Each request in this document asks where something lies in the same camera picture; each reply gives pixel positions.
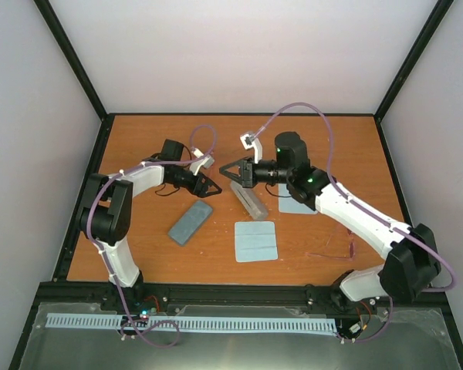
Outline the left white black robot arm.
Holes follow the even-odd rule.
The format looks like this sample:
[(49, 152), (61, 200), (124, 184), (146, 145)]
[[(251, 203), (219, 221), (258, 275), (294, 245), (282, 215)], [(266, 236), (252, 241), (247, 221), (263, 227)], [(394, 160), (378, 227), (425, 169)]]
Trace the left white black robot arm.
[(119, 285), (118, 301), (128, 310), (137, 310), (145, 301), (145, 291), (137, 286), (142, 272), (135, 264), (127, 241), (133, 198), (170, 184), (191, 195), (206, 198), (221, 188), (201, 172), (215, 161), (210, 152), (190, 149), (191, 158), (182, 160), (184, 144), (165, 140), (161, 151), (129, 170), (111, 175), (89, 175), (76, 214), (76, 225), (95, 245), (108, 271), (109, 281)]

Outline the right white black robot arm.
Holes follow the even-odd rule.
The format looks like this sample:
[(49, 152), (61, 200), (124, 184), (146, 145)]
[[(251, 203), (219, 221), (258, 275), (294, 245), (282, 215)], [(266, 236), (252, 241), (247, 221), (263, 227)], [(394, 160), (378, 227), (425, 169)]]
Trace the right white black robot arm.
[(250, 133), (241, 141), (254, 155), (225, 164), (220, 174), (249, 189), (258, 183), (285, 184), (292, 199), (342, 224), (384, 260), (380, 266), (347, 271), (333, 283), (331, 299), (339, 309), (345, 309), (350, 301), (375, 297), (410, 304), (441, 272), (429, 227), (399, 222), (352, 195), (325, 170), (310, 163), (306, 143), (298, 133), (276, 136), (274, 160), (262, 159), (262, 146)]

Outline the grey green-lined glasses case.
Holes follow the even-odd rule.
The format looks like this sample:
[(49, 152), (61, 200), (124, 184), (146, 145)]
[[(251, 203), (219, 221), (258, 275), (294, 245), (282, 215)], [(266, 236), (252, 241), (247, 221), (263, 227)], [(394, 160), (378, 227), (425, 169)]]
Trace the grey green-lined glasses case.
[(267, 218), (268, 210), (252, 189), (244, 188), (234, 181), (230, 183), (230, 188), (254, 221), (264, 221)]

